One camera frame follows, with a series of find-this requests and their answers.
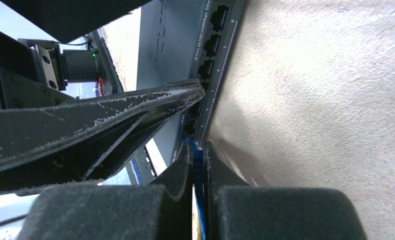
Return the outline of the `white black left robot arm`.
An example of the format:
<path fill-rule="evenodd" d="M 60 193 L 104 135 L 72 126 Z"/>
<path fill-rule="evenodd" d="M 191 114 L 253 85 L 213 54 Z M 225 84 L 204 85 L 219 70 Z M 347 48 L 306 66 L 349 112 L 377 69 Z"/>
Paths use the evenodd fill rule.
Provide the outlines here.
<path fill-rule="evenodd" d="M 54 41 L 0 31 L 0 195 L 117 174 L 200 101 L 195 78 L 124 92 L 97 29 L 144 0 L 6 0 Z"/>

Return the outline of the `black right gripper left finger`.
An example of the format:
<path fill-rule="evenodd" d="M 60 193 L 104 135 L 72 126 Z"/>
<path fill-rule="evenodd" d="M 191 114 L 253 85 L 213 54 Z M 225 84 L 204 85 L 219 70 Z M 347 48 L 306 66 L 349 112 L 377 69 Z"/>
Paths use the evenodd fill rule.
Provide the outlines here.
<path fill-rule="evenodd" d="M 33 203 L 19 240 L 190 240 L 193 149 L 146 185 L 52 187 Z"/>

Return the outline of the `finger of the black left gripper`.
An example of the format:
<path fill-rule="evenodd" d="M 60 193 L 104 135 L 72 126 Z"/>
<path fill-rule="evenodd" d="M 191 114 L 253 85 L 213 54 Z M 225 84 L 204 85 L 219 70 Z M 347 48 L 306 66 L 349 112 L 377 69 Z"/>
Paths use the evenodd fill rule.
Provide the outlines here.
<path fill-rule="evenodd" d="M 90 33 L 150 0 L 3 0 L 2 3 L 62 43 Z"/>
<path fill-rule="evenodd" d="M 0 194 L 105 180 L 205 96 L 198 79 L 51 107 L 0 110 Z"/>

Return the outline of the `black network switch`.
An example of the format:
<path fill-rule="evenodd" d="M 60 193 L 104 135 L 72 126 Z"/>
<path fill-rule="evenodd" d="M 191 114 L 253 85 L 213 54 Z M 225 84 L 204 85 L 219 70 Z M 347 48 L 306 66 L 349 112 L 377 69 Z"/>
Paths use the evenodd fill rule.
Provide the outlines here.
<path fill-rule="evenodd" d="M 141 8 L 137 89 L 198 79 L 205 91 L 153 137 L 151 148 L 166 165 L 185 139 L 204 141 L 245 6 L 244 0 L 153 0 Z"/>

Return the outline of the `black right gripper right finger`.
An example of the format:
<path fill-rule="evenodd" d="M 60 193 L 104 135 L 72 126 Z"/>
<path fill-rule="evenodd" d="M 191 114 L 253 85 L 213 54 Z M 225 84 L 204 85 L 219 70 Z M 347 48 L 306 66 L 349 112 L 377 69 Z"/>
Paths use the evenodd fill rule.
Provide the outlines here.
<path fill-rule="evenodd" d="M 364 240 L 356 210 L 331 188 L 255 187 L 203 147 L 208 240 Z"/>

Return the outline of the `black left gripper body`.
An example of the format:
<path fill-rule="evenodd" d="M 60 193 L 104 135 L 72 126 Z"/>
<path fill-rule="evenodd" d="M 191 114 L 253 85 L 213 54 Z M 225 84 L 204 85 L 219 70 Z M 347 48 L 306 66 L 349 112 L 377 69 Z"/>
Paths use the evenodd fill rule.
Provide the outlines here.
<path fill-rule="evenodd" d="M 74 100 L 66 83 L 59 46 L 18 39 L 0 31 L 0 110 L 58 106 Z"/>

